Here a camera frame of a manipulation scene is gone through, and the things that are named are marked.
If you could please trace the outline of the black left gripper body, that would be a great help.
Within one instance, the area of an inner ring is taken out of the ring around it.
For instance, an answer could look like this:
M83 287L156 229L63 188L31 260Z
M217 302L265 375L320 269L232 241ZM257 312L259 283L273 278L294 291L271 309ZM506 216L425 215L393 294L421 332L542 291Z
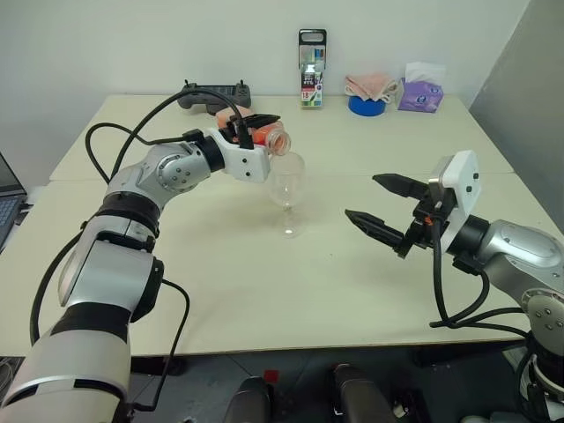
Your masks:
M258 115L248 115L245 117L230 116L226 119L224 137L231 144L253 146L254 142L250 130L256 128L257 119Z

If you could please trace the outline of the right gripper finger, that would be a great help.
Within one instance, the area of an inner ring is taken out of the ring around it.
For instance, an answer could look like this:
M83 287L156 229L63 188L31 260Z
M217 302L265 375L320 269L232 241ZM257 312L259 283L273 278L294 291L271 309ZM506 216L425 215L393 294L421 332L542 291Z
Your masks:
M367 212L346 209L345 215L366 236L391 247L394 251L397 251L404 239L402 232L387 226L382 219Z
M428 192L428 185L400 174L375 174L372 179L387 191L401 197L422 199Z

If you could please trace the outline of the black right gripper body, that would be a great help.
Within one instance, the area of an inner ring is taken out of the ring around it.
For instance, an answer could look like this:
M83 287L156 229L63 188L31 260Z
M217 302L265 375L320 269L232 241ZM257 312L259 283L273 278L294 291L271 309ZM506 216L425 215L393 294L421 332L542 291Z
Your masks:
M407 182L407 186L400 190L402 197L413 197L419 200L412 212L413 222L404 233L403 239L394 248L401 258L405 258L412 248L433 247L432 229L435 221L440 221L442 229L448 226L446 221L455 206L455 193L453 189L446 189L438 200L433 199L431 189L423 182Z

